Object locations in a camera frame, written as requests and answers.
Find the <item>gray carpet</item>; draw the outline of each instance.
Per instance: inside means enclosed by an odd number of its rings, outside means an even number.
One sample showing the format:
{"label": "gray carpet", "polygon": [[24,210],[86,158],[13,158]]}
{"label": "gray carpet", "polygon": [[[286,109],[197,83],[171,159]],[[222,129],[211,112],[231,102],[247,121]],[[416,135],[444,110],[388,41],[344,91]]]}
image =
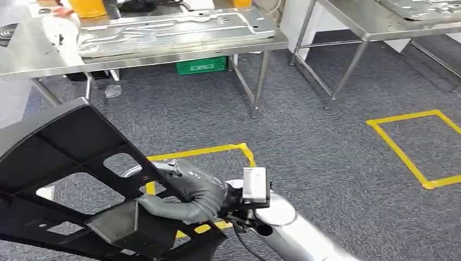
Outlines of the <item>gray carpet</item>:
{"label": "gray carpet", "polygon": [[[349,38],[348,32],[324,33],[316,41]],[[446,36],[422,39],[443,46],[440,56],[460,53]],[[337,84],[355,46],[311,50],[308,61],[331,84]],[[251,83],[257,79],[258,55],[240,57]],[[326,234],[365,260],[460,260],[460,184],[424,189],[365,120],[440,109],[461,126],[461,99],[449,92],[459,82],[411,47],[399,55],[382,43],[371,44],[342,93],[338,107],[323,110],[325,100],[286,51],[275,52],[267,78],[262,117],[250,108],[231,72],[178,76],[174,65],[125,69],[123,94],[95,106],[145,155],[246,142],[258,165],[271,175],[274,189]],[[44,82],[62,100],[81,96],[83,83],[61,77]],[[99,81],[101,86],[109,82]],[[25,118],[46,108],[33,92]],[[461,173],[459,134],[436,118],[386,123],[383,128],[429,179]],[[196,156],[197,165],[218,177],[241,175],[246,159],[237,151]],[[113,202],[87,179],[57,185],[60,199],[71,204],[93,190],[101,199],[92,209]],[[227,230],[229,240],[215,260],[256,260]],[[251,235],[245,239],[268,260],[279,260]],[[18,244],[0,243],[1,260],[88,260]]]}

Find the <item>yellow floor tape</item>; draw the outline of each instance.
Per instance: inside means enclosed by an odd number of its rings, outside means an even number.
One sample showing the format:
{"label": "yellow floor tape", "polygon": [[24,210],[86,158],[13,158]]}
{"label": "yellow floor tape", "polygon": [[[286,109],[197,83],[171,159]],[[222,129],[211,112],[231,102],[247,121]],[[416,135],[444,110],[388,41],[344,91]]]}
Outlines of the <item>yellow floor tape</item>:
{"label": "yellow floor tape", "polygon": [[415,175],[415,177],[421,182],[422,186],[426,189],[433,189],[445,185],[450,185],[454,183],[461,182],[461,175],[456,175],[447,178],[441,178],[434,181],[428,181],[427,178],[419,171],[419,169],[415,166],[415,164],[408,158],[408,156],[403,152],[403,150],[395,144],[395,142],[388,136],[388,134],[379,126],[379,124],[393,122],[393,121],[402,121],[408,119],[414,119],[419,117],[426,117],[426,116],[438,116],[440,117],[446,124],[452,127],[457,133],[461,134],[461,128],[459,128],[453,121],[451,121],[447,116],[445,116],[440,110],[429,110],[429,111],[422,111],[419,113],[410,113],[410,114],[403,114],[397,116],[391,116],[381,119],[375,120],[367,120],[366,123],[371,126],[376,133],[378,133],[381,138],[391,147],[395,153],[400,157],[400,159],[405,163],[405,165],[410,169],[410,171]]}
{"label": "yellow floor tape", "polygon": [[[149,156],[147,157],[147,159],[148,160],[178,159],[178,158],[185,158],[185,157],[190,157],[190,156],[197,156],[197,155],[202,155],[202,154],[215,153],[215,152],[221,152],[221,151],[230,151],[230,150],[242,150],[243,154],[246,156],[246,158],[250,162],[250,167],[256,167],[256,162],[254,161],[253,152],[251,152],[251,150],[248,148],[246,143],[240,143],[240,144],[235,144],[235,145],[228,144],[228,145],[221,145],[221,146],[215,146],[215,147],[209,147],[209,148],[199,148],[199,149],[191,150],[191,151],[181,151],[181,152],[176,152],[176,153]],[[146,191],[148,194],[155,194],[155,183],[154,182],[147,183]],[[232,227],[231,223],[227,223],[224,221],[215,222],[215,225],[219,229]],[[195,228],[195,232],[197,232],[198,234],[201,234],[201,233],[206,232],[209,229],[210,229],[210,226],[203,225],[203,226],[199,226]],[[176,238],[183,238],[183,237],[187,237],[187,235],[181,231],[178,231],[178,233],[176,234]]]}

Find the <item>green crate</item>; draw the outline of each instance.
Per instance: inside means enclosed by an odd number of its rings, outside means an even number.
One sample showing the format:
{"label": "green crate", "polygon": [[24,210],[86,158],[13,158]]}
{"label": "green crate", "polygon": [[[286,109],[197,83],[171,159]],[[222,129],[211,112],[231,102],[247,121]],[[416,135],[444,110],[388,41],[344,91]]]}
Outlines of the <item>green crate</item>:
{"label": "green crate", "polygon": [[215,57],[193,61],[180,61],[176,63],[176,70],[179,75],[224,71],[227,66],[227,57]]}

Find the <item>black car part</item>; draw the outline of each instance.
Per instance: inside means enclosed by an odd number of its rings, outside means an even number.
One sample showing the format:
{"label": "black car part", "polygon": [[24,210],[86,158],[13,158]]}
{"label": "black car part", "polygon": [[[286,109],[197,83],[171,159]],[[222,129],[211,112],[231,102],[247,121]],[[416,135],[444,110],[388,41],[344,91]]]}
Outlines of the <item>black car part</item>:
{"label": "black car part", "polygon": [[[107,169],[104,160],[118,153],[130,155],[142,170],[123,178]],[[89,215],[36,194],[39,188],[77,172],[92,175],[125,201]],[[0,239],[109,261],[211,260],[226,236],[210,221],[206,224],[211,229],[198,234],[194,229],[204,223],[187,225],[146,213],[134,199],[142,195],[140,187],[151,181],[166,189],[158,196],[186,201],[84,98],[49,109],[0,129]],[[83,229],[69,235],[48,230],[63,222]],[[177,231],[190,241],[173,248]],[[125,249],[135,253],[126,254]]]}

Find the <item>orange container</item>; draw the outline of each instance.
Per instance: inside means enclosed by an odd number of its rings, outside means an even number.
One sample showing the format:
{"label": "orange container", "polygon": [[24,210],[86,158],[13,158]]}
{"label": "orange container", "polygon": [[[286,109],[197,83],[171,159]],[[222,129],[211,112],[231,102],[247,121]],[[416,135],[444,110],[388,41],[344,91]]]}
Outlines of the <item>orange container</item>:
{"label": "orange container", "polygon": [[232,4],[236,8],[251,7],[251,0],[232,0]]}
{"label": "orange container", "polygon": [[72,9],[80,18],[106,15],[102,0],[69,0]]}

